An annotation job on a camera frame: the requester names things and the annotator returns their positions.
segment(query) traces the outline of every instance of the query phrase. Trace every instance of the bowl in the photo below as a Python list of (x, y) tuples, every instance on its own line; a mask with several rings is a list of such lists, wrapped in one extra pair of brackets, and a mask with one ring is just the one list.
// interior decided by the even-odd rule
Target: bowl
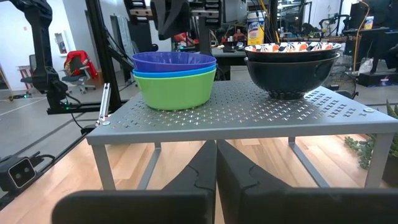
[(216, 64), (214, 57), (186, 52), (144, 52), (132, 56), (139, 72), (178, 72)]
[(326, 42), (283, 42), (244, 48), (252, 62), (311, 62), (333, 58), (341, 44)]
[(319, 87), (328, 78), (339, 54), (333, 58), (313, 62), (264, 63), (246, 57), (252, 81), (271, 98), (296, 100)]
[(158, 110), (184, 110), (210, 99), (216, 69), (199, 75), (177, 78), (134, 76), (146, 105)]
[(137, 77), (142, 78), (175, 78), (175, 77), (186, 77), (190, 75), (198, 75), (206, 72), (210, 72), (216, 69), (216, 65), (212, 65), (206, 68), (199, 68), (194, 70), (179, 71), (179, 72), (139, 72), (134, 69), (132, 72)]

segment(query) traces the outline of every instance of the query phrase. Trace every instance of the white container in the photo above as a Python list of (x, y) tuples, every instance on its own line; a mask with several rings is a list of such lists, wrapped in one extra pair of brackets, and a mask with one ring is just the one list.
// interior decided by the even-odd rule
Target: white container
[(264, 43), (264, 18), (264, 11), (258, 12), (258, 16), (255, 12), (248, 14), (248, 45)]

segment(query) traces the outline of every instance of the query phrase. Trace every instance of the perforated metal tabletop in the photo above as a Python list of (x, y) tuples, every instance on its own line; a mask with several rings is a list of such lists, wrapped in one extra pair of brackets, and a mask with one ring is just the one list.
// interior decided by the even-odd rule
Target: perforated metal tabletop
[(207, 103), (180, 111), (149, 108), (139, 93), (107, 121), (89, 144), (398, 132), (398, 120), (324, 87), (280, 101), (252, 81), (215, 82)]

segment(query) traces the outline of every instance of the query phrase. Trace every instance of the red chair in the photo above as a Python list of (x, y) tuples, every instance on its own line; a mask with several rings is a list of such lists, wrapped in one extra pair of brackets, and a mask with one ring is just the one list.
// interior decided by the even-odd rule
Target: red chair
[(96, 89), (93, 85), (85, 84), (85, 81), (91, 78), (97, 79), (98, 74), (93, 62), (84, 50), (69, 52), (62, 71), (66, 74), (65, 77), (62, 77), (62, 81), (77, 86), (81, 93), (86, 93), (89, 88)]

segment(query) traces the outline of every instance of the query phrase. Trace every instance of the metal table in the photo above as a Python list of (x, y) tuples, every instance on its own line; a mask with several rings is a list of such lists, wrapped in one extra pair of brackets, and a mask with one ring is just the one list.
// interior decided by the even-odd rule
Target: metal table
[(289, 137), (289, 145), (320, 187), (328, 184), (295, 143), (296, 136), (376, 133), (365, 187), (379, 187), (398, 120), (324, 87), (304, 99), (270, 99), (253, 82), (215, 82), (210, 100), (181, 111), (153, 110), (137, 94), (87, 135), (104, 189), (115, 189), (105, 144), (156, 142), (139, 184), (145, 189), (161, 142)]

